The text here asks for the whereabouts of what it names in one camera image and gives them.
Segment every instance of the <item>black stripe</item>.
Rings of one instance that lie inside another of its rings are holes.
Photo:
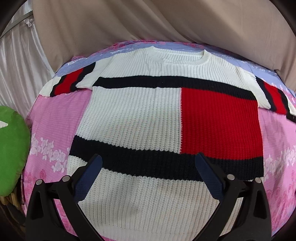
[[[281,91],[280,89],[277,89],[277,90],[278,90],[279,94],[281,95],[281,100],[283,102],[283,105],[285,106],[285,109],[286,109],[287,113],[290,113],[287,97],[285,96],[283,91]]]
[[[258,78],[258,77],[256,77],[256,80],[257,80],[257,83],[260,86],[260,88],[263,90],[268,102],[270,103],[270,106],[271,106],[270,110],[275,112],[276,111],[276,106],[274,104],[274,100],[273,100],[271,94],[265,88],[264,81],[262,79]]]
[[[59,84],[63,83],[63,81],[65,80],[66,77],[67,77],[67,75],[63,75],[63,76],[61,77],[61,79],[59,80],[59,82],[58,82],[57,84],[55,84],[55,85],[52,87],[52,91],[51,91],[51,93],[50,93],[50,95],[49,95],[50,97],[54,97],[54,96],[55,96],[54,92],[55,92],[56,87],[57,87]]]
[[[75,136],[70,155],[88,161],[94,154],[103,159],[103,167],[133,176],[148,176],[172,180],[202,181],[194,164],[194,155],[177,154],[169,151],[133,150],[116,147],[95,140]],[[210,158],[226,174],[241,180],[263,176],[263,157],[248,160],[219,160]]]
[[[144,87],[144,88],[193,88],[200,90],[209,90],[228,94],[234,97],[256,100],[251,91],[244,90],[229,84],[210,80],[188,78],[182,76],[130,76],[103,78],[99,77],[93,86],[101,86],[107,89],[126,88],[126,87]]]
[[[77,85],[81,80],[83,80],[83,78],[84,78],[87,74],[93,72],[95,66],[96,66],[96,62],[93,62],[92,64],[90,64],[90,65],[88,65],[88,66],[85,66],[85,67],[83,68],[83,70],[82,70],[82,72],[79,74],[77,80],[71,84],[71,86],[70,86],[70,91],[71,91],[71,92],[74,92],[74,91],[77,90],[76,85]]]

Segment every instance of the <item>green pillow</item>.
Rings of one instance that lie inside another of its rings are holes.
[[[14,189],[27,161],[30,131],[13,109],[0,106],[0,196]]]

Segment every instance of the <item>color block sweater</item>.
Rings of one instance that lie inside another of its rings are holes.
[[[283,92],[207,51],[117,54],[54,78],[41,94],[77,88],[93,93],[67,174],[102,156],[103,169],[79,205],[102,236],[117,241],[192,240],[218,205],[195,169],[195,154],[239,179],[262,177],[258,107],[296,113]]]

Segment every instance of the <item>red stripe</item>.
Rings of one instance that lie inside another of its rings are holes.
[[[281,94],[279,93],[279,90],[276,87],[269,85],[266,82],[264,82],[264,87],[270,93],[270,95],[274,101],[274,105],[276,107],[275,112],[279,113],[279,114],[286,115],[287,110],[284,106],[283,99],[281,97]]]
[[[54,90],[54,95],[60,95],[63,93],[70,93],[71,92],[70,91],[71,84],[77,80],[78,76],[80,75],[80,73],[82,71],[83,71],[83,68],[67,74],[64,81],[56,86],[56,88]]]
[[[257,101],[182,88],[181,121],[181,153],[232,160],[263,156]]]

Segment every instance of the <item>metal pin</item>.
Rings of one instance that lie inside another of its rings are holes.
[[[261,183],[262,181],[261,181],[261,179],[260,179],[259,177],[256,177],[256,178],[255,178],[255,182],[257,182],[257,183]]]
[[[228,174],[228,175],[227,175],[227,179],[232,181],[232,180],[235,179],[235,176],[232,175],[232,174]]]
[[[36,185],[40,185],[42,182],[43,182],[42,179],[38,179],[38,180],[36,181]]]
[[[62,180],[63,182],[67,182],[70,180],[70,176],[63,176]]]

